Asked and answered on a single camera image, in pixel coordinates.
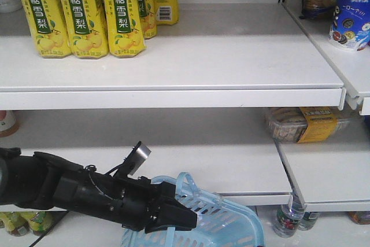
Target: robotic arm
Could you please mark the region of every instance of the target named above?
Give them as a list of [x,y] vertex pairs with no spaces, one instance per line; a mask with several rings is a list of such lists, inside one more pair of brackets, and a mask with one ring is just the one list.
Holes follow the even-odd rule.
[[106,174],[49,153],[21,156],[19,148],[0,148],[0,205],[48,210],[59,207],[122,224],[146,233],[191,230],[197,214],[175,200],[175,185],[129,178],[150,150],[139,142],[124,162]]

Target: blue plastic basket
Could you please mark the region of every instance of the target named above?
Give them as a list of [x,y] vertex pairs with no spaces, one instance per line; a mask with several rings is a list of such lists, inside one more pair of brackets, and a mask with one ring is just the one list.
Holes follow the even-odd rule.
[[125,230],[121,247],[264,246],[262,224],[248,207],[199,189],[189,173],[180,173],[177,180],[168,176],[152,179],[152,183],[164,181],[175,184],[176,199],[197,213],[197,227],[191,231],[175,231],[170,227],[149,234]]

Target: white shelf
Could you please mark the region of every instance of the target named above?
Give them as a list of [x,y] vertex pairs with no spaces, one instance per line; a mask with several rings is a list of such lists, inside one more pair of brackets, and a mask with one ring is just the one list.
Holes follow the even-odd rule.
[[353,109],[359,106],[361,115],[370,115],[370,47],[351,52],[333,46],[328,41],[331,20],[301,20],[301,9],[301,0],[289,0],[287,10],[343,80],[348,104]]
[[370,211],[370,133],[363,122],[324,142],[278,149],[307,211]]
[[324,212],[311,230],[297,230],[292,237],[281,238],[272,229],[276,210],[276,206],[257,207],[264,227],[266,247],[369,246],[369,225],[353,223],[345,212]]
[[16,116],[21,127],[1,146],[21,147],[24,155],[49,152],[104,173],[142,141],[152,153],[134,177],[190,172],[200,188],[245,205],[286,204],[291,193],[260,109],[72,109]]
[[23,11],[0,15],[1,109],[342,104],[343,82],[281,5],[180,13],[140,55],[100,60],[42,59]]
[[[272,220],[277,206],[257,207],[265,235],[266,247],[312,247],[312,246],[353,246],[368,247],[370,240],[369,225],[353,223],[344,212],[326,212],[318,218],[309,231],[297,231],[291,238],[280,238],[272,229]],[[70,212],[37,247],[80,247],[107,246],[119,247],[123,229],[117,223]],[[27,234],[11,237],[0,230],[0,242],[6,247],[26,247],[37,237]]]

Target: barcode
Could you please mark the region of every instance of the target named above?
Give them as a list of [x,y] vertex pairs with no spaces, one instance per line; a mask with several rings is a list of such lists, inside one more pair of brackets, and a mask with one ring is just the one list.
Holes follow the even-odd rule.
[[159,18],[161,20],[165,21],[171,21],[172,20],[172,9],[170,6],[162,6],[159,8]]

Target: blue can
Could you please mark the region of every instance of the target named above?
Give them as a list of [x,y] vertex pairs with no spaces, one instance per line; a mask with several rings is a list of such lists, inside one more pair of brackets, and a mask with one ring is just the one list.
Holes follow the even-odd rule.
[[336,0],[329,41],[344,50],[364,49],[370,41],[370,0]]

